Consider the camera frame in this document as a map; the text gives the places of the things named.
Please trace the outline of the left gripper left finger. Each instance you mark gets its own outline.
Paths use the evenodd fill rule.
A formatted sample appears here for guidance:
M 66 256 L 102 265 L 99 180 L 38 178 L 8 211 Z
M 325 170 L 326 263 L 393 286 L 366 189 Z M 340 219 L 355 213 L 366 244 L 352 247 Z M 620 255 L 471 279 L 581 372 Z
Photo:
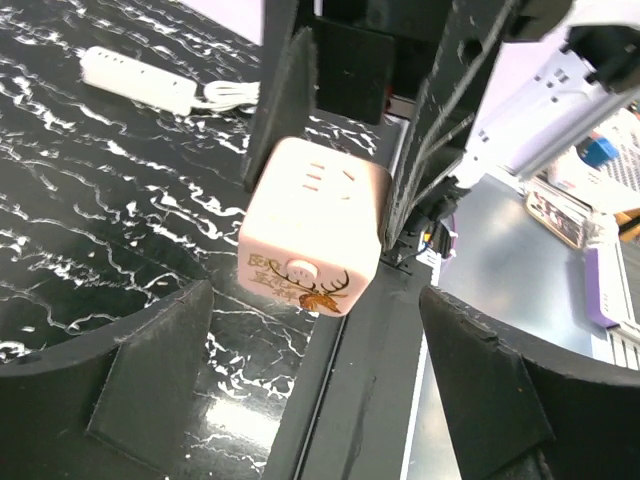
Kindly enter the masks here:
M 162 479 L 180 455 L 214 293 L 153 305 L 1 367 L 4 479 Z

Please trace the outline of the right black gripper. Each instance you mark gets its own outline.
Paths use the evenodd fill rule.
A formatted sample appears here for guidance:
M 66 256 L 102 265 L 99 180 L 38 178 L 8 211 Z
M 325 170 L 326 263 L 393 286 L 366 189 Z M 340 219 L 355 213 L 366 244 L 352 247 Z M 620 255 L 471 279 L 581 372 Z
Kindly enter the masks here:
M 391 249 L 448 119 L 478 112 L 519 7 L 508 0 L 264 2 L 261 97 L 242 166 L 245 191 L 255 190 L 280 140 L 302 135 L 316 84 L 320 109 L 371 125 L 391 96 L 416 97 L 382 230 L 382 246 Z

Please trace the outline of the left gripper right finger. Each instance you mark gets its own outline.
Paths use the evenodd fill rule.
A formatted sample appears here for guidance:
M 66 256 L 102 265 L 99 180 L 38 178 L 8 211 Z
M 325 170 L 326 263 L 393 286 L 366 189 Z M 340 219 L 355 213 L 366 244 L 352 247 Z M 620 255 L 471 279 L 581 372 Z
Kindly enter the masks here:
M 419 309 L 464 479 L 636 479 L 639 374 L 426 286 Z

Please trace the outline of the pink cube socket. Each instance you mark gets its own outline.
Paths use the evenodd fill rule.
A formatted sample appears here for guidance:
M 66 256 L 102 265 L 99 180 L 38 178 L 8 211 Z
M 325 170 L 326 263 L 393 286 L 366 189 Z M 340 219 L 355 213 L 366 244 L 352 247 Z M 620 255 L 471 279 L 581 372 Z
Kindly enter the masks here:
M 239 231 L 239 284 L 346 315 L 376 275 L 390 182 L 372 161 L 300 138 L 279 141 Z

